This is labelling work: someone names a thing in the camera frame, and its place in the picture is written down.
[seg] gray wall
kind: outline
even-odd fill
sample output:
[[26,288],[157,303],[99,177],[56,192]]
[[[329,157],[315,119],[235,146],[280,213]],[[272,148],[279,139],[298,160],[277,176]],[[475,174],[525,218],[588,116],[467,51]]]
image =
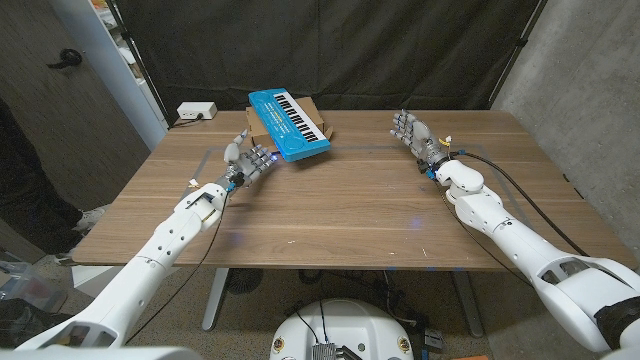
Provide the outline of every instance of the gray wall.
[[640,2],[550,0],[493,109],[510,111],[640,259]]

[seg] black backdrop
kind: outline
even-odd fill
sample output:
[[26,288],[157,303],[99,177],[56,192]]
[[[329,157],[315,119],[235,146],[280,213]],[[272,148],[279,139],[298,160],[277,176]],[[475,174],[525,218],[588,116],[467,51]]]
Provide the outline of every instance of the black backdrop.
[[319,109],[486,109],[537,3],[117,1],[170,117],[275,87]]

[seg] table top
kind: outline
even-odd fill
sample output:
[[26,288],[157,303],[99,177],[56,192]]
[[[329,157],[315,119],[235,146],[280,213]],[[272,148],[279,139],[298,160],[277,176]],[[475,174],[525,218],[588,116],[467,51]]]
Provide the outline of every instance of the table top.
[[[389,134],[393,111],[321,111],[333,126],[331,150],[278,161],[256,184],[240,189],[224,212],[203,264],[216,267],[500,270],[445,207],[417,170],[408,148]],[[515,118],[500,111],[413,111],[452,149],[485,156],[507,171],[538,206],[587,253],[636,268],[632,253],[568,183]],[[247,127],[245,112],[169,131],[122,190],[73,258],[122,265],[186,194],[189,179],[214,181],[225,146]],[[477,160],[505,208],[556,245],[563,240],[497,172]],[[476,239],[512,266],[486,236]],[[199,234],[176,261],[197,265],[215,233]]]

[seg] door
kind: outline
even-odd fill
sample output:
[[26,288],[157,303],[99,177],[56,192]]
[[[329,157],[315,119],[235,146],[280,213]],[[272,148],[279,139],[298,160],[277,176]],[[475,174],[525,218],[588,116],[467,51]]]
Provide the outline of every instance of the door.
[[[0,43],[0,96],[58,193],[80,209],[113,201],[149,150],[86,60],[47,67],[63,49],[82,53],[49,3],[0,1]],[[0,221],[0,247],[42,256],[6,227]]]

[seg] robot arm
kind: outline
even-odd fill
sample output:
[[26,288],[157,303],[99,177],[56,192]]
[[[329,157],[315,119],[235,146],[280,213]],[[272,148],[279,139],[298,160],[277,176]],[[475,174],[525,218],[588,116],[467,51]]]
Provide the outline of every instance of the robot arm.
[[391,134],[411,148],[421,172],[443,186],[458,218],[491,238],[527,277],[549,312],[591,351],[640,342],[640,276],[609,259],[558,250],[503,208],[474,169],[440,150],[424,123],[396,114]]
[[215,225],[237,188],[250,185],[276,160],[259,145],[240,154],[245,130],[225,151],[227,170],[182,199],[140,251],[82,312],[22,344],[16,350],[49,345],[119,347],[155,294],[169,268],[199,233]]

